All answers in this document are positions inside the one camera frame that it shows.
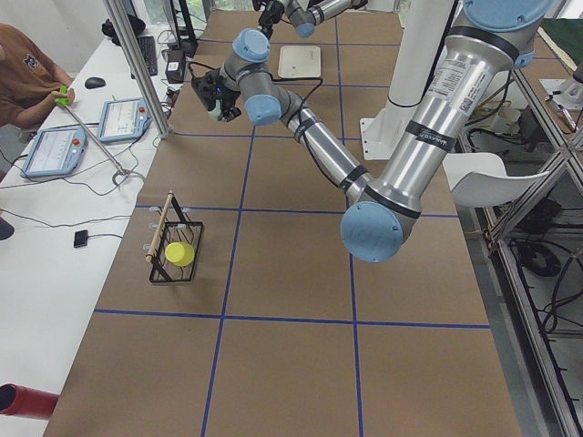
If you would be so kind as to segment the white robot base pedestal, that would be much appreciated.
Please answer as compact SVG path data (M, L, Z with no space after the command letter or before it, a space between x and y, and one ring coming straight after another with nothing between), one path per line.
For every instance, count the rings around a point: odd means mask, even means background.
M457 9L454 0L410 3L386 104L374 118L360 120L365 159L385 160L393 154L433 79Z

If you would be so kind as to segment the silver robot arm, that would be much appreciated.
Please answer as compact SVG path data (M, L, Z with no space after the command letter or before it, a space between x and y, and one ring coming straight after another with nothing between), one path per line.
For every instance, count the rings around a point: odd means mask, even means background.
M409 237L421 198L493 77L528 65L548 1L466 1L445 36L445 60L381 176L368 170L308 108L300 95L275 84L267 66L272 26L287 16L300 36L353 7L324 1L304 9L296 1L258 2L256 28L243 29L219 68L191 85L213 119L246 115L255 126L281 122L304 145L319 170L352 202L341 221L343 245L356 258L381 262Z
M311 36L317 25L336 17L349 9L361 9L366 6L366 0L337 0L337 1L310 1L304 8L296 0L268 0L252 1L255 11L261 11L258 20L259 30L270 39L273 26L278 24L284 16L294 27L298 36Z

